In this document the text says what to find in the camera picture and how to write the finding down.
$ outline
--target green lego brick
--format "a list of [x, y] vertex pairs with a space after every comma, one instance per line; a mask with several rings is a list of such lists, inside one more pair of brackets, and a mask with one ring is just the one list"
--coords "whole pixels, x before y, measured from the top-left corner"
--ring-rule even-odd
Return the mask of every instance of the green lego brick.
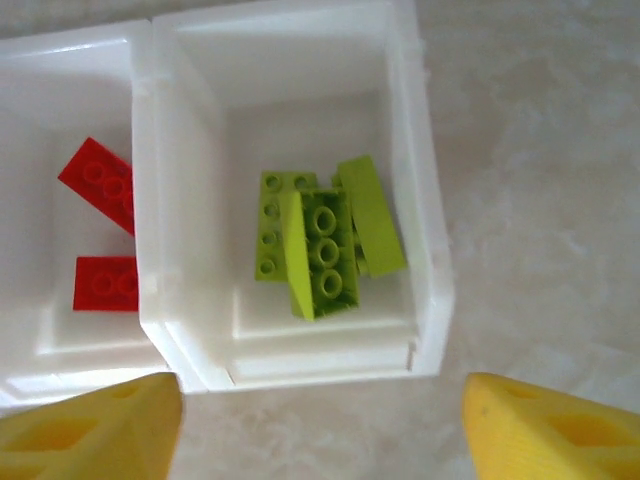
[[398, 233], [384, 196], [380, 178], [369, 155], [338, 164], [334, 185], [349, 195], [353, 224], [358, 234], [358, 269], [380, 277], [407, 267]]
[[359, 304], [353, 228], [342, 189], [280, 195], [293, 313], [314, 320]]
[[278, 194], [318, 186], [311, 172], [262, 172], [256, 242], [255, 279], [263, 282], [286, 282], [280, 205]]

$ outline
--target beige floor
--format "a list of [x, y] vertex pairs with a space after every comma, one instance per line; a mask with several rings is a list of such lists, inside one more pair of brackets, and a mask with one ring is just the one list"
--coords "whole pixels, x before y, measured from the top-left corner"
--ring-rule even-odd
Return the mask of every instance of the beige floor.
[[[0, 0], [0, 36], [210, 3]], [[640, 4], [419, 10], [458, 291], [442, 376], [189, 398], [172, 478], [472, 479], [474, 370], [640, 411]]]

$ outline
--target lego stud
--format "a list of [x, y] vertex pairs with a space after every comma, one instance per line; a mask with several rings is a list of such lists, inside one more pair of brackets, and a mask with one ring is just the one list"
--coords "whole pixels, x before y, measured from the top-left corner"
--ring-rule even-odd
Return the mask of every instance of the lego stud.
[[118, 293], [122, 295], [135, 295], [138, 291], [138, 278], [133, 272], [127, 272], [118, 277], [117, 283]]
[[331, 235], [338, 225], [335, 214], [329, 207], [318, 207], [313, 212], [313, 227], [323, 237]]
[[262, 263], [260, 263], [260, 273], [262, 273], [263, 275], [269, 275], [273, 272], [275, 272], [276, 270], [276, 264], [273, 263], [273, 260], [263, 260]]
[[276, 232], [268, 232], [262, 235], [260, 239], [263, 245], [274, 246], [278, 243], [278, 236]]
[[102, 183], [104, 175], [104, 167], [98, 162], [89, 162], [82, 169], [82, 178], [93, 185]]
[[303, 190], [309, 188], [309, 182], [305, 177], [299, 176], [293, 181], [293, 186], [296, 187], [296, 190]]
[[342, 277], [335, 270], [325, 270], [320, 276], [320, 288], [325, 297], [334, 299], [342, 292]]
[[278, 211], [278, 206], [275, 203], [267, 203], [263, 209], [264, 214], [271, 218], [272, 220], [276, 220], [280, 215]]
[[340, 248], [338, 244], [330, 238], [323, 238], [318, 242], [312, 256], [314, 263], [324, 267], [331, 268], [340, 259]]
[[127, 215], [133, 217], [133, 193], [129, 192], [124, 195], [122, 199], [122, 207]]
[[117, 199], [122, 197], [125, 192], [124, 182], [118, 177], [109, 177], [104, 181], [102, 193], [109, 199]]
[[267, 175], [264, 186], [272, 193], [277, 193], [282, 188], [282, 179], [278, 175]]
[[113, 277], [107, 273], [99, 273], [91, 283], [91, 289], [96, 295], [107, 296], [113, 293], [115, 288]]

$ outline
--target white plastic bin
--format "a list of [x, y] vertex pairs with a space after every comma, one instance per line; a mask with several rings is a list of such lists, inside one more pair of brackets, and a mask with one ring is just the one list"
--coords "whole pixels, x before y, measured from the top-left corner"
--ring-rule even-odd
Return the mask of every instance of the white plastic bin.
[[[152, 26], [134, 136], [140, 320], [185, 387], [436, 374], [453, 288], [413, 2], [255, 2]], [[286, 285], [253, 278], [260, 172], [328, 185], [364, 153], [410, 267], [362, 278], [353, 312], [301, 321]]]
[[140, 21], [0, 42], [0, 407], [167, 368], [137, 315], [72, 311], [76, 257], [135, 246], [57, 180], [87, 136], [131, 158], [150, 38]]

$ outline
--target red lego brick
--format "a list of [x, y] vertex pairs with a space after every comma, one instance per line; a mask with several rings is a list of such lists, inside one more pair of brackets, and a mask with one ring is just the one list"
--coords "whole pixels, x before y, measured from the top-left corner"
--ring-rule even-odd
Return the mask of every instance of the red lego brick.
[[133, 235], [131, 166], [89, 137], [58, 179]]
[[78, 257], [73, 309], [137, 312], [136, 257]]

